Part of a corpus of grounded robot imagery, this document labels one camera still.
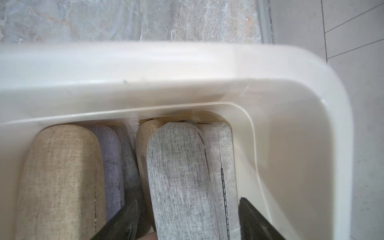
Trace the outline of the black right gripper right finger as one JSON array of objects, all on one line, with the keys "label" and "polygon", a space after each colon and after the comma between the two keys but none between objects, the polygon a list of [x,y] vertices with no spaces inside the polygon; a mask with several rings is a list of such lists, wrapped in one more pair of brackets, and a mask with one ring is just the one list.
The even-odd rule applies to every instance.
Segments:
[{"label": "black right gripper right finger", "polygon": [[240,199],[238,213],[242,240],[285,240],[246,198]]}]

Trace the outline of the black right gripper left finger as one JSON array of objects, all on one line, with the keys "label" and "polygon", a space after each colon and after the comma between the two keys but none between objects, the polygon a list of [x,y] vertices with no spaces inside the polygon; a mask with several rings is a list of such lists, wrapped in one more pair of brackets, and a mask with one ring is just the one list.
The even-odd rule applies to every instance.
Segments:
[{"label": "black right gripper left finger", "polygon": [[139,223],[137,200],[124,205],[91,240],[135,240]]}]

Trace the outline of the purple glasses case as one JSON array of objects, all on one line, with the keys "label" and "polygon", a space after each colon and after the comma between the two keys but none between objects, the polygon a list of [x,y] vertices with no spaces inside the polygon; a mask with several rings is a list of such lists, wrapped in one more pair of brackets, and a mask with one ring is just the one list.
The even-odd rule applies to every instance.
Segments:
[{"label": "purple glasses case", "polygon": [[112,128],[101,125],[86,125],[93,132],[101,148],[104,166],[107,221],[125,205],[121,143]]}]

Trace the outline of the light grey slit case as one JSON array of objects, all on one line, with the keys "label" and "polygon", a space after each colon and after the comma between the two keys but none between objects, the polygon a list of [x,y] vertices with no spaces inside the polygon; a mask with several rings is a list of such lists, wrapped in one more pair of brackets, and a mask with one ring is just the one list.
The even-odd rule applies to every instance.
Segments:
[{"label": "light grey slit case", "polygon": [[214,192],[203,133],[167,123],[147,149],[151,201],[159,240],[218,240]]}]

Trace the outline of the grey rectangular case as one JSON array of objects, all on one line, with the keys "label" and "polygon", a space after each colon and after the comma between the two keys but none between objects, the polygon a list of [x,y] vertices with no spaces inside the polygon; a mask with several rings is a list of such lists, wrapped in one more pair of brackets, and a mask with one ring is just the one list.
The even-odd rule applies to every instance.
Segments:
[{"label": "grey rectangular case", "polygon": [[207,163],[220,240],[240,240],[238,195],[232,130],[225,122],[198,123],[204,134]]}]

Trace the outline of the brown tan glasses case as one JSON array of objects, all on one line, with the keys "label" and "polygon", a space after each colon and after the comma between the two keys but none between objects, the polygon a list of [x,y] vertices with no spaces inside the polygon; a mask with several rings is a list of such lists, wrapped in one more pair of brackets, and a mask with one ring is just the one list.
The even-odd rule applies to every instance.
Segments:
[{"label": "brown tan glasses case", "polygon": [[145,204],[147,207],[149,221],[154,231],[156,224],[154,219],[153,207],[151,202],[149,175],[147,167],[147,149],[148,143],[153,134],[162,126],[162,122],[152,119],[142,123],[136,134],[136,155],[138,168],[140,173],[141,185],[144,194]]}]

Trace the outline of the cream plastic storage box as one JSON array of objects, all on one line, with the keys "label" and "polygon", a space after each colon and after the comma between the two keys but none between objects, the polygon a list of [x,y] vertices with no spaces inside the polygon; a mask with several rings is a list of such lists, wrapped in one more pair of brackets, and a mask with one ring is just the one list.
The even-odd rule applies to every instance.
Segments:
[{"label": "cream plastic storage box", "polygon": [[354,123],[317,55],[279,45],[1,46],[1,239],[15,237],[22,161],[42,129],[152,118],[232,128],[237,194],[291,240],[347,240]]}]

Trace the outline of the pink case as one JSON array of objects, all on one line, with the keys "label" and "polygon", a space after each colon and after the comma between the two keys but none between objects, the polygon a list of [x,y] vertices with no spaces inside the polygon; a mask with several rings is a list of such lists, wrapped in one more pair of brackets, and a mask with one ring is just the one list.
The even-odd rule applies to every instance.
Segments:
[{"label": "pink case", "polygon": [[139,238],[138,240],[158,240],[158,235],[157,232],[152,232]]}]

